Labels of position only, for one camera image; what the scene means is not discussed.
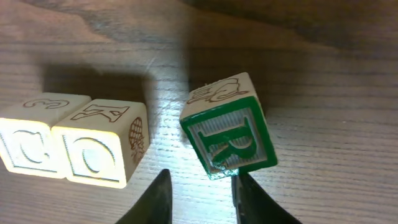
wooden block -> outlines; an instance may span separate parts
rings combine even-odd
[[[277,164],[264,113],[247,73],[192,91],[180,124],[210,179]]]
[[[86,103],[89,96],[42,93],[0,111],[0,155],[10,172],[64,178],[51,127]]]
[[[123,188],[149,146],[146,106],[93,100],[52,128],[70,168],[67,179]]]

green-bordered block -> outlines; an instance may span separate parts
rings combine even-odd
[[[180,123],[210,179],[277,164],[264,113],[247,73],[192,91]]]

green block face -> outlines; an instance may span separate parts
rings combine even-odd
[[[210,179],[277,164],[264,115],[248,96],[180,120]]]

green border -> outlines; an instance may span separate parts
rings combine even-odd
[[[237,169],[239,169],[239,172],[250,172],[250,171],[258,170],[261,168],[276,166],[278,164],[274,146],[272,145],[271,138],[269,137],[269,133],[267,130],[267,124],[265,122],[264,115],[263,115],[261,107],[260,107],[260,103],[257,101],[257,98],[255,98],[254,96],[249,96],[249,97],[241,98],[236,101],[232,101],[232,102],[224,104],[224,105],[217,106],[215,108],[211,108],[211,109],[202,111],[200,113],[188,116],[188,117],[180,120],[182,129],[187,134],[189,141],[191,142],[202,166],[206,170],[207,176],[209,176],[209,178],[211,178],[211,179],[214,179],[211,176],[214,176],[216,174],[212,174],[210,172],[209,167],[207,167],[206,162],[204,161],[203,157],[201,156],[200,151],[198,150],[198,146],[196,145],[191,132],[188,130],[188,127],[191,125],[197,124],[199,122],[202,122],[202,121],[205,121],[205,120],[208,120],[211,118],[215,118],[217,116],[221,116],[223,114],[230,113],[230,112],[240,110],[243,108],[250,108],[253,113],[257,130],[259,131],[259,135],[261,137],[265,152],[267,154],[267,160],[264,162],[258,162],[255,164],[249,164],[246,166],[242,166]]]

wooden table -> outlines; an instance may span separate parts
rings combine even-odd
[[[254,178],[303,223],[398,220],[398,3],[0,1],[0,108],[41,91],[145,101],[152,144],[125,189],[9,173],[0,223],[114,223],[163,168],[174,223],[235,223],[178,117],[188,91],[249,72],[279,165]]]

